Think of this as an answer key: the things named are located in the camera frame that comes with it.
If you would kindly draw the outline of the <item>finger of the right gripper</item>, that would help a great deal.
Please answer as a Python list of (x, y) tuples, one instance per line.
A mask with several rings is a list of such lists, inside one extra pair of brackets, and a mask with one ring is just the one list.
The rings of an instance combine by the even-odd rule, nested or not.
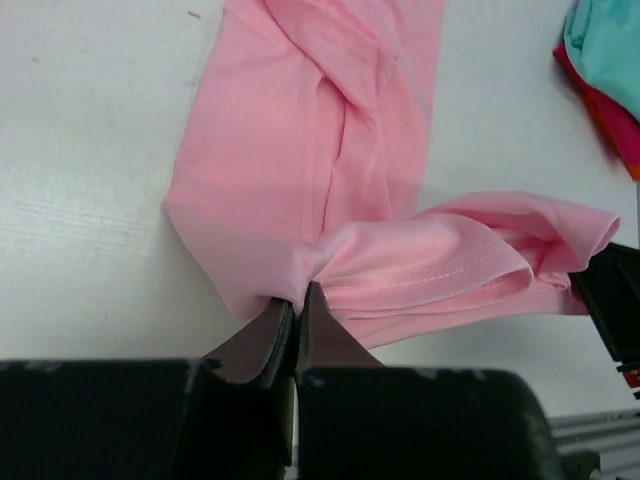
[(570, 279), (612, 359), (637, 362), (639, 251), (611, 242)]

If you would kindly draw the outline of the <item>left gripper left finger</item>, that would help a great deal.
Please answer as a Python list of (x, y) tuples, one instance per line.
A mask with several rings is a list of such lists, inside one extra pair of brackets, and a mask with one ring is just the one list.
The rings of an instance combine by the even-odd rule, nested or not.
[(281, 479), (292, 460), (290, 303), (200, 358), (5, 360), (5, 479)]

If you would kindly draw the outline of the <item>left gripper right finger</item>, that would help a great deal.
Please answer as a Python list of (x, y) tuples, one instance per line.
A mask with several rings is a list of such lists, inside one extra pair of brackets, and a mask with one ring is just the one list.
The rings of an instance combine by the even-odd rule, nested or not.
[(295, 367), (302, 479), (556, 479), (549, 424), (518, 375), (387, 367), (312, 283)]

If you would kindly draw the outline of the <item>pink t shirt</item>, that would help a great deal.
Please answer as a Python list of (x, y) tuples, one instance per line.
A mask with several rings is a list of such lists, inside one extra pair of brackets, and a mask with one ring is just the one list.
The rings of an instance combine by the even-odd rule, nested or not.
[(617, 215), (522, 191), (421, 210), (444, 5), (228, 1), (165, 197), (228, 310), (319, 283), (368, 348), (518, 314), (580, 315), (570, 274)]

